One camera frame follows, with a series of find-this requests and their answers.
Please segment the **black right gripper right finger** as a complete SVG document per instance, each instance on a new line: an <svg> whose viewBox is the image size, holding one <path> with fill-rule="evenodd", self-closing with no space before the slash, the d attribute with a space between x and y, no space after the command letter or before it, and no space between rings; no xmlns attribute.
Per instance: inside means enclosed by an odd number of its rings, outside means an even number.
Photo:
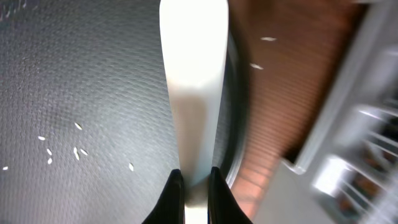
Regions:
<svg viewBox="0 0 398 224"><path fill-rule="evenodd" d="M209 178L208 223L252 224L240 209L218 167L211 168Z"/></svg>

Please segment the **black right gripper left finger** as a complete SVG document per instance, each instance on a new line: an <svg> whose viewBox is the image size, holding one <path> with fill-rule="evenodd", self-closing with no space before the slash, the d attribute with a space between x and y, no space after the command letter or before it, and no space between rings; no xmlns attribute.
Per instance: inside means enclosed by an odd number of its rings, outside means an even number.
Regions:
<svg viewBox="0 0 398 224"><path fill-rule="evenodd" d="M185 187L179 169L171 171L163 191L143 224L184 224Z"/></svg>

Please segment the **white plastic knife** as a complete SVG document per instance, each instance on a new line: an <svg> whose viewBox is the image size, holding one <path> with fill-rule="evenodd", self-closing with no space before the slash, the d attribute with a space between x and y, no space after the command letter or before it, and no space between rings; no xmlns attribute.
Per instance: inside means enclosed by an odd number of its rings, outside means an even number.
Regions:
<svg viewBox="0 0 398 224"><path fill-rule="evenodd" d="M185 184L185 223L208 223L208 179L226 65L228 2L161 0L159 22Z"/></svg>

